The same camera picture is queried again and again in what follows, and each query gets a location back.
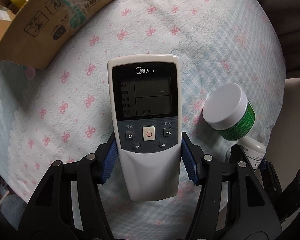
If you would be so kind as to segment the small white black jar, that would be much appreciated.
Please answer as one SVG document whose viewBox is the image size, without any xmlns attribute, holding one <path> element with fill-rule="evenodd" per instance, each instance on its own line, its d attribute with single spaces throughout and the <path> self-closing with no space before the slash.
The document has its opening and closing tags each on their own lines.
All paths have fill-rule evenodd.
<svg viewBox="0 0 300 240">
<path fill-rule="evenodd" d="M 250 161 L 253 170 L 256 171 L 266 155 L 266 146 L 248 136 L 242 137 L 237 141 L 237 143 L 242 146 L 243 151 L 245 152 L 247 159 Z"/>
</svg>

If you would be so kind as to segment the green label cream jar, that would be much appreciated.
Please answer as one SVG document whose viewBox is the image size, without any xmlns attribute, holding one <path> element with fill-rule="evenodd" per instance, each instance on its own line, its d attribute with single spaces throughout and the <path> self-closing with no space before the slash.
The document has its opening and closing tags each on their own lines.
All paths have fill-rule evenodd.
<svg viewBox="0 0 300 240">
<path fill-rule="evenodd" d="M 236 83 L 226 83 L 207 98 L 203 119 L 228 141 L 244 137 L 253 127 L 255 111 L 242 88 Z"/>
</svg>

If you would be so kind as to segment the cardboard box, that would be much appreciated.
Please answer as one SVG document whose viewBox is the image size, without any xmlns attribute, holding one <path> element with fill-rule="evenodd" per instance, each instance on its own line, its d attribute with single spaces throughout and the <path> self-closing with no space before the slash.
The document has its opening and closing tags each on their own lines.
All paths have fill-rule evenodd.
<svg viewBox="0 0 300 240">
<path fill-rule="evenodd" d="M 0 9 L 0 61 L 45 70 L 67 40 L 113 0 L 29 0 L 10 20 Z"/>
</svg>

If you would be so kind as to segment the checkered floral bed sheet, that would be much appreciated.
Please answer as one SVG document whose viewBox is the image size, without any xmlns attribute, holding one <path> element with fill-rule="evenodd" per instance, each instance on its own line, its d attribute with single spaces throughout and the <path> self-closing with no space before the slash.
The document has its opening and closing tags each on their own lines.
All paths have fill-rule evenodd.
<svg viewBox="0 0 300 240">
<path fill-rule="evenodd" d="M 183 130 L 204 152 L 224 160 L 232 146 L 202 117 L 207 97 L 229 82 L 255 110 L 249 136 L 268 144 L 286 68 L 257 0 L 115 0 L 32 80 L 24 67 L 0 62 L 0 211 L 13 227 L 54 160 L 77 161 L 108 140 L 107 62 L 144 53 L 179 57 Z"/>
</svg>

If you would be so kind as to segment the white Midea remote control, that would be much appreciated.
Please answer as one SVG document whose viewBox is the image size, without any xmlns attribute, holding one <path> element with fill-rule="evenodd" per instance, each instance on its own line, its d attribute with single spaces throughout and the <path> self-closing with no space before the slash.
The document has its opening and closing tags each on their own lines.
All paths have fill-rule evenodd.
<svg viewBox="0 0 300 240">
<path fill-rule="evenodd" d="M 182 130 L 179 58 L 116 57 L 107 70 L 114 134 L 130 199 L 154 202 L 176 196 Z"/>
</svg>

